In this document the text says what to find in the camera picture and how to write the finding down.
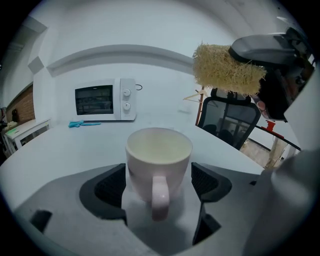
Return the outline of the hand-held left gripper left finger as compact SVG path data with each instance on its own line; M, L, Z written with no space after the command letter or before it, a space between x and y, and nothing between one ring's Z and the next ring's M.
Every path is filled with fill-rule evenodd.
M122 208L125 164L54 179L14 211L51 256L159 256L129 229Z

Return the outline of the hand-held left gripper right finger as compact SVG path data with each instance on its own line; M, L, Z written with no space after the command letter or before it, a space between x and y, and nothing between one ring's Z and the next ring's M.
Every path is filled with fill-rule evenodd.
M177 256L245 256L261 210L263 175L191 163L191 184L200 201L191 248Z

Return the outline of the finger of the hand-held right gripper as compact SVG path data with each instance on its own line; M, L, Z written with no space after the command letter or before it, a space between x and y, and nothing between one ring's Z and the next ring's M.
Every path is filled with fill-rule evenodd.
M233 42L228 53L240 63L263 67L290 66L297 58L296 50L285 33L241 37Z
M260 81L259 99L265 104L268 119L286 121L285 112L289 108L289 82L280 69L266 68L266 74Z

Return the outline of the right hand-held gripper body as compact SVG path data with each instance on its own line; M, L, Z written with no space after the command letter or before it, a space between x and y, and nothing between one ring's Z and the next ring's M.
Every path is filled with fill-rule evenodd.
M297 30L314 57L315 69L303 90L284 113L302 150L320 149L320 56L302 29Z

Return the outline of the yellow sponge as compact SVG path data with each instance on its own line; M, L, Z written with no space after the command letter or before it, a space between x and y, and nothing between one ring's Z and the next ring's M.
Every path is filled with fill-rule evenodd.
M220 89L245 96L256 95L260 80L267 71L252 62L235 60L229 53L229 45L201 43L192 55L195 82L211 89Z

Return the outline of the white mug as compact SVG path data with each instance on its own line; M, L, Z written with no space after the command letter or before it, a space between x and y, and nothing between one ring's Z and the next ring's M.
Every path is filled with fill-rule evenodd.
M168 217L192 150L187 136L168 128L143 128L128 137L125 152L129 177L136 193L151 205L154 221Z

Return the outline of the red clamp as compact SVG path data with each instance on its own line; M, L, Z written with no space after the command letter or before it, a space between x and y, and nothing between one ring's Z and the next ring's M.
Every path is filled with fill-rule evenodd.
M263 127L263 126L260 127L262 130L264 130L265 132L277 137L278 139L283 139L284 138L284 136L274 132L274 127L276 125L275 122L270 121L270 120L266 120L266 123L267 123L266 127Z

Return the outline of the black mesh office chair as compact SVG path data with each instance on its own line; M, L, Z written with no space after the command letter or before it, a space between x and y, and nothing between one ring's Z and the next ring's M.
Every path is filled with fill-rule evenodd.
M250 96L212 89L197 126L240 150L261 117Z

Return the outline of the brown wooden coat rack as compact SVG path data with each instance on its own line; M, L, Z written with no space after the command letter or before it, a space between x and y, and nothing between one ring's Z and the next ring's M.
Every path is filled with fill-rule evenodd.
M200 98L198 100L198 111L197 111L197 117L196 117L196 121L195 121L195 125L197 126L199 124L200 121L200 117L202 114L202 108L203 108L203 101L204 99L207 97L207 92L205 90L205 88L202 86L201 90L202 93L200 94Z

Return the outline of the wooden clothes hanger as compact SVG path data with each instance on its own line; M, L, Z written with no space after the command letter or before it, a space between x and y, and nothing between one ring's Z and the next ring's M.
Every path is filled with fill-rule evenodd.
M203 103L204 98L208 98L208 94L205 89L196 91L196 94L193 94L191 96L185 97L183 100L184 101L192 101L192 102L197 102L197 103Z

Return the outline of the small white side table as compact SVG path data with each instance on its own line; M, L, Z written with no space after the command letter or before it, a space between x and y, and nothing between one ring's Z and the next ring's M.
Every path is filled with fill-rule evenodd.
M51 120L46 119L37 122L35 119L25 122L16 128L19 132L15 134L3 135L4 142L9 150L9 154L12 155L22 146L35 139L40 134L46 132L52 127Z

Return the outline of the white microwave oven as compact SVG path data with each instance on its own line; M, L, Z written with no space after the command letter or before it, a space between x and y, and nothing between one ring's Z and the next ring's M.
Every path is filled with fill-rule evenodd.
M134 121L137 116L136 81L108 78L79 83L73 89L74 116L84 121Z

